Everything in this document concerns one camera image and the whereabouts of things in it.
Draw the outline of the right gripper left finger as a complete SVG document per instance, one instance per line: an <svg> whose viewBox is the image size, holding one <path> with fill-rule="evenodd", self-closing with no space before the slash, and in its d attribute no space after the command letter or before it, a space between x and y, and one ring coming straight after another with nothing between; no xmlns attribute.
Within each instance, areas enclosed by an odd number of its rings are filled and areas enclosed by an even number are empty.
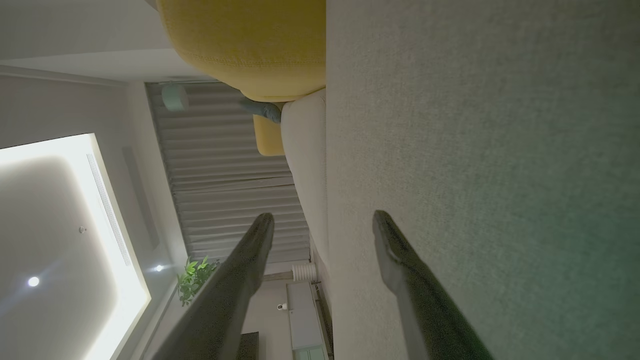
<svg viewBox="0 0 640 360"><path fill-rule="evenodd" d="M275 220L259 214L202 285L152 360L235 360L250 299L265 275Z"/></svg>

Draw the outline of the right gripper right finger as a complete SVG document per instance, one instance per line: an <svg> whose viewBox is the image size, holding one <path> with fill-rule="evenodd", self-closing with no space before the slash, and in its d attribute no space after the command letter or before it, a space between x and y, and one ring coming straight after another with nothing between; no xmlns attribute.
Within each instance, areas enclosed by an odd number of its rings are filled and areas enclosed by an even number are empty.
<svg viewBox="0 0 640 360"><path fill-rule="evenodd" d="M372 230L382 281L397 299L409 360L494 360L393 217L376 210Z"/></svg>

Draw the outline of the green potted plant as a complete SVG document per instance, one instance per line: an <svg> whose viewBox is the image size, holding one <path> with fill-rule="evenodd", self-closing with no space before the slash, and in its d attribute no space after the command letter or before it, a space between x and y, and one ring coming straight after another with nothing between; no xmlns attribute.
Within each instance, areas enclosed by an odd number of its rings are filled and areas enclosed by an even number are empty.
<svg viewBox="0 0 640 360"><path fill-rule="evenodd" d="M209 262L209 257L202 260L186 260L183 272L177 276L178 299L183 307L189 306L195 296L220 266L220 260Z"/></svg>

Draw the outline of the dark flat panel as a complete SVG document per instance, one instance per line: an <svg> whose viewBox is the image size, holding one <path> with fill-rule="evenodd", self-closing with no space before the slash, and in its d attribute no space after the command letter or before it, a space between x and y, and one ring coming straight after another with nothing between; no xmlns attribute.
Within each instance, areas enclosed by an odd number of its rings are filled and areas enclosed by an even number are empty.
<svg viewBox="0 0 640 360"><path fill-rule="evenodd" d="M259 360L259 332L242 333L235 360Z"/></svg>

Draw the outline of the white cabinet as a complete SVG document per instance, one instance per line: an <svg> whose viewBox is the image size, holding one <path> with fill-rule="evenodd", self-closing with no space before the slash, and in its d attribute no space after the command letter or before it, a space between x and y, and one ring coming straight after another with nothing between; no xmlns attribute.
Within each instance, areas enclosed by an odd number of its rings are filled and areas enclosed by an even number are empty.
<svg viewBox="0 0 640 360"><path fill-rule="evenodd" d="M310 282L286 285L293 360L330 360L313 290Z"/></svg>

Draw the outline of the white ribbed cylinder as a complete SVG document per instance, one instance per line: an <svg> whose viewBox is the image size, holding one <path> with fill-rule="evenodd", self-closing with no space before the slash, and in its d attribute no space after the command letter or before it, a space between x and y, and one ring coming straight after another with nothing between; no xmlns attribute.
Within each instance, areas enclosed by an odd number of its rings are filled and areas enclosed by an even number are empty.
<svg viewBox="0 0 640 360"><path fill-rule="evenodd" d="M318 281L318 269L315 263L307 262L292 265L293 280L316 282Z"/></svg>

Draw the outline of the grey pleated curtain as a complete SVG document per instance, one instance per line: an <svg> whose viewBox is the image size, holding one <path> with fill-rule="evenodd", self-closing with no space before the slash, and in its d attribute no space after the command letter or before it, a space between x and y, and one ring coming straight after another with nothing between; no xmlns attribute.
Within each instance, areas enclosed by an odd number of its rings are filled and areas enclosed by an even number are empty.
<svg viewBox="0 0 640 360"><path fill-rule="evenodd" d="M283 155L258 151L242 94L223 83L186 83L188 107L170 111L163 84L146 85L167 182L192 261L224 262L254 219L273 214L270 264L309 261L310 232Z"/></svg>

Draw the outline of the small yellow cushion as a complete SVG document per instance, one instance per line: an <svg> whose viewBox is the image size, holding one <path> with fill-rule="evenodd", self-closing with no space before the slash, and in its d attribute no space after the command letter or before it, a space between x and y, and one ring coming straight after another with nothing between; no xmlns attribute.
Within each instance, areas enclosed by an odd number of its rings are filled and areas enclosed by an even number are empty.
<svg viewBox="0 0 640 360"><path fill-rule="evenodd" d="M285 103L275 102L282 110ZM281 123L273 123L267 118L254 115L254 136L258 152L265 157L281 157L285 154L282 141Z"/></svg>

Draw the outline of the grey fabric sofa seat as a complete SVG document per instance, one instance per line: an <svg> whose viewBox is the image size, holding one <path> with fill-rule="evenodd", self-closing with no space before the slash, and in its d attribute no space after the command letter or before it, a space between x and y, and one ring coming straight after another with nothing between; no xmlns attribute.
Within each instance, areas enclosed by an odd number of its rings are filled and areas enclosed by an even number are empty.
<svg viewBox="0 0 640 360"><path fill-rule="evenodd" d="M640 360L640 0L327 0L335 360L407 360L388 212L495 360Z"/></svg>

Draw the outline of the blue grey cloth item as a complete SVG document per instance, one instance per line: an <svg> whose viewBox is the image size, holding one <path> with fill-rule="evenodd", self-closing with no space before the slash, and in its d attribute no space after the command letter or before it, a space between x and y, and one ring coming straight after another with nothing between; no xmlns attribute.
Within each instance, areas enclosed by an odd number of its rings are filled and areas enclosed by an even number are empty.
<svg viewBox="0 0 640 360"><path fill-rule="evenodd" d="M254 101L245 97L240 101L240 106L242 107L242 109L249 112L250 114L253 114L254 116L263 117L278 125L279 123L281 123L282 111L277 104L271 102Z"/></svg>

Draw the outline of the pale round lamp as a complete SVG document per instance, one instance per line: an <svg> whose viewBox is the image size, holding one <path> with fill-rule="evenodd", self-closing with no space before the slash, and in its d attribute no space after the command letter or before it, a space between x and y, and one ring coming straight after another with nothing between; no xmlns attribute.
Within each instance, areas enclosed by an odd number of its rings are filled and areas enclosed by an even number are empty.
<svg viewBox="0 0 640 360"><path fill-rule="evenodd" d="M161 89L163 105L170 112L185 112L189 109L189 98L182 84L169 83Z"/></svg>

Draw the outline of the large yellow cushion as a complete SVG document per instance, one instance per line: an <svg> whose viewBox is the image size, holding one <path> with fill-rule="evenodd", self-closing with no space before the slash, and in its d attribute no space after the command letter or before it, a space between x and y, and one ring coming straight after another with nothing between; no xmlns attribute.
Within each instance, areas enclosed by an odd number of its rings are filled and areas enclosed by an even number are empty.
<svg viewBox="0 0 640 360"><path fill-rule="evenodd" d="M326 0L155 0L186 63L255 101L326 87Z"/></svg>

